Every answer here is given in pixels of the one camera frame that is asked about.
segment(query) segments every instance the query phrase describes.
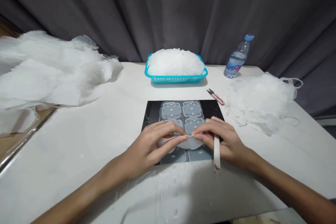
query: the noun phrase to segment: blue bottle cap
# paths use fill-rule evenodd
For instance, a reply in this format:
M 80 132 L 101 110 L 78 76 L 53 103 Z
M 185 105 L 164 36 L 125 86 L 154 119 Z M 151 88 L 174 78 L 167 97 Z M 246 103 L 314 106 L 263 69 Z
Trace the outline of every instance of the blue bottle cap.
M 254 38 L 254 35 L 252 35 L 252 34 L 246 34 L 246 36 L 245 36 L 244 39 L 247 40 L 247 41 L 252 41 L 253 38 Z

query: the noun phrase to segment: teal plastic basket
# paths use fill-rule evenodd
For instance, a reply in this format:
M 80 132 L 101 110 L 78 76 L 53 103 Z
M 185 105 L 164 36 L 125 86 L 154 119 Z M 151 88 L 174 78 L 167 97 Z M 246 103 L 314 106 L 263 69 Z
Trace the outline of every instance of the teal plastic basket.
M 152 55 L 149 54 L 148 55 L 148 59 L 147 59 L 147 64 L 146 64 L 146 68 L 145 68 L 145 75 L 149 78 L 152 79 L 153 83 L 155 84 L 169 84 L 169 83 L 198 83 L 200 82 L 205 76 L 208 75 L 208 70 L 207 68 L 204 68 L 204 72 L 205 74 L 202 75 L 171 75 L 171 76 L 154 76 L 154 75 L 149 75 L 148 74 L 148 60 L 149 57 Z M 197 57 L 199 57 L 199 59 L 203 62 L 201 56 L 199 56 L 198 54 L 196 54 Z

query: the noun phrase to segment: scissors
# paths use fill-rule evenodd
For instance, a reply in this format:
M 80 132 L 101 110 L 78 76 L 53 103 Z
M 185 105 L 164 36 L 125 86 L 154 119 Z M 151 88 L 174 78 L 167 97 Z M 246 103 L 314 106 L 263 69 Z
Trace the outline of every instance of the scissors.
M 215 92 L 213 92 L 211 89 L 209 89 L 207 91 L 213 98 L 215 98 L 216 101 L 218 101 L 218 103 L 220 105 L 224 106 L 225 103 L 223 102 L 223 100 L 221 98 L 218 97 L 218 95 Z

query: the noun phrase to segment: gray curtain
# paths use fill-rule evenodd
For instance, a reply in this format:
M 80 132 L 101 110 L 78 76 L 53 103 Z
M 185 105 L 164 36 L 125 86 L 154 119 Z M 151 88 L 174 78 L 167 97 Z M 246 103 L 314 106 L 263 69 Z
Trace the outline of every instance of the gray curtain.
M 311 114 L 336 103 L 335 8 L 335 0 L 0 0 L 2 17 L 22 31 L 66 40 L 86 34 L 121 61 L 181 48 L 226 64 L 254 34 L 246 65 L 303 79 L 297 100 Z

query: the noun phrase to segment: red handle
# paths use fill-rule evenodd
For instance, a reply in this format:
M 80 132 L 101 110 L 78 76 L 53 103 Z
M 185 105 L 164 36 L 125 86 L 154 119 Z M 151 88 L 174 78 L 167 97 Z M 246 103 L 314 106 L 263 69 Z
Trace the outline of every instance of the red handle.
M 212 96 L 213 98 L 215 98 L 215 100 L 218 101 L 218 103 L 219 103 L 220 105 L 224 106 L 225 103 L 222 101 L 221 98 L 219 98 L 219 97 L 218 97 L 217 95 L 215 95 L 215 94 L 211 94 L 211 96 Z

